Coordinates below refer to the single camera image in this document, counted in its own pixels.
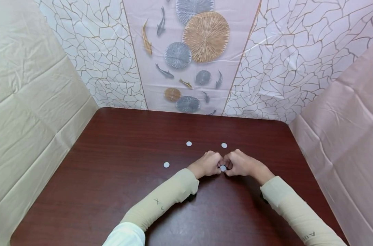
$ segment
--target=grey circular pattern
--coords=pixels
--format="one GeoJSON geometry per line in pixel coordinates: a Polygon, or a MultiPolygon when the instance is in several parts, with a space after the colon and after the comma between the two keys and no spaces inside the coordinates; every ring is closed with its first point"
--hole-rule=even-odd
{"type": "Polygon", "coordinates": [[[167,47],[164,59],[169,67],[182,69],[192,61],[192,53],[185,43],[174,42],[167,47]]]}
{"type": "Polygon", "coordinates": [[[200,109],[200,101],[192,96],[182,96],[175,106],[181,112],[196,112],[200,109]]]}
{"type": "Polygon", "coordinates": [[[198,85],[206,85],[210,82],[211,80],[211,73],[208,72],[207,70],[201,70],[200,72],[197,73],[196,75],[196,84],[198,85]]]}
{"type": "Polygon", "coordinates": [[[186,25],[195,15],[213,10],[213,0],[177,0],[176,13],[182,24],[186,25]]]}

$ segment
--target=golden fish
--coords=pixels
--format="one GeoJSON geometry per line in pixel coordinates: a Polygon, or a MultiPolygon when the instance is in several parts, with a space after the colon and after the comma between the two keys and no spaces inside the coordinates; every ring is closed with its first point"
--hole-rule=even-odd
{"type": "Polygon", "coordinates": [[[193,87],[190,85],[190,83],[186,83],[182,79],[180,79],[180,82],[183,83],[184,85],[186,85],[189,89],[193,89],[193,87]]]}
{"type": "Polygon", "coordinates": [[[145,26],[147,25],[148,19],[145,21],[142,34],[143,34],[143,41],[145,50],[147,50],[148,54],[152,55],[152,43],[148,42],[147,34],[145,33],[145,26]]]}

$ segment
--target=left hand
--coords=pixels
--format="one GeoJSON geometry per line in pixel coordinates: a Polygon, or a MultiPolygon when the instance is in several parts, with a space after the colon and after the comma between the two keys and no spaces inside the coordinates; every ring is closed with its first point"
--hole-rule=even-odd
{"type": "Polygon", "coordinates": [[[221,166],[222,163],[223,158],[220,153],[215,153],[210,150],[206,152],[200,159],[189,165],[187,169],[189,169],[195,175],[196,179],[199,179],[203,176],[220,174],[221,170],[218,168],[218,166],[221,166]]]}

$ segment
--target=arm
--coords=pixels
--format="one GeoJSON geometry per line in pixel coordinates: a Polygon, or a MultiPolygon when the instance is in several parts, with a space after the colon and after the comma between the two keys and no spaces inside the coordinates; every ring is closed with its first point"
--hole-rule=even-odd
{"type": "Polygon", "coordinates": [[[306,246],[346,246],[336,233],[279,176],[263,163],[235,150],[223,158],[228,176],[252,176],[272,209],[281,215],[306,246]]]}
{"type": "Polygon", "coordinates": [[[103,245],[144,245],[147,228],[172,205],[183,202],[190,194],[196,194],[199,178],[220,174],[218,163],[222,163],[222,156],[209,151],[188,168],[174,174],[130,208],[103,245]]]}

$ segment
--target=dark red tabletop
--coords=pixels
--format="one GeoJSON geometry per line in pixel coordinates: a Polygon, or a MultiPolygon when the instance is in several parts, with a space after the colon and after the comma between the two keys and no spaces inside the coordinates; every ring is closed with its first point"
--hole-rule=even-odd
{"type": "MultiPolygon", "coordinates": [[[[208,150],[223,156],[236,148],[287,181],[344,239],[285,123],[102,108],[14,232],[11,245],[102,245],[127,210],[159,184],[208,150]],[[163,167],[166,161],[169,168],[163,167]]],[[[259,195],[252,178],[204,177],[194,200],[174,205],[148,229],[146,245],[303,245],[259,195]]]]}

